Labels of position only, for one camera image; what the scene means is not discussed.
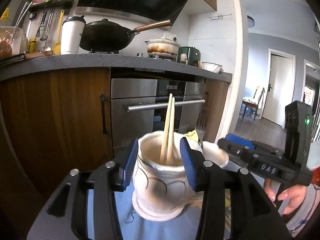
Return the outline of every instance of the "gray countertop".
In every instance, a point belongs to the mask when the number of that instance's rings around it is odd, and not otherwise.
[[[213,73],[167,60],[112,54],[70,54],[28,59],[0,67],[0,81],[25,74],[79,67],[125,67],[137,70],[175,72],[231,83],[231,73]]]

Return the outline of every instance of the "oven handle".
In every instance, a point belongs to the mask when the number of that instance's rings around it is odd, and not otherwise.
[[[186,105],[204,104],[204,103],[205,103],[204,99],[198,99],[198,100],[175,102],[174,106],[186,106]],[[168,107],[168,103],[140,105],[140,106],[128,106],[128,113],[133,112],[133,111],[154,110],[154,109],[161,109],[161,108],[167,108],[167,107]]]

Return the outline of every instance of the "black shelf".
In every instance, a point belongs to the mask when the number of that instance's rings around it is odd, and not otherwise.
[[[72,8],[74,3],[74,0],[62,0],[62,1],[56,1],[56,2],[43,2],[43,3],[38,3],[35,5],[31,5],[29,8],[30,14],[32,13],[37,13],[37,12],[42,12],[48,8],[53,8],[53,7],[60,7],[65,10],[65,15],[69,14],[70,9]]]

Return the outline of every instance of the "yellow spatula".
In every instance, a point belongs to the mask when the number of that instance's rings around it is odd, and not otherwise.
[[[59,23],[58,23],[58,38],[57,38],[57,42],[56,42],[56,44],[53,46],[53,49],[52,49],[53,52],[54,52],[56,55],[60,55],[60,53],[61,53],[60,32],[61,32],[61,25],[62,25],[63,16],[64,16],[64,10],[61,11],[60,19],[59,19]]]

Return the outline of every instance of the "fork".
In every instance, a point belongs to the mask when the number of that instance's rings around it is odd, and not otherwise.
[[[203,149],[203,137],[205,135],[205,127],[207,125],[208,115],[209,113],[207,111],[207,107],[205,106],[201,108],[196,125],[196,133],[199,137],[201,149]]]

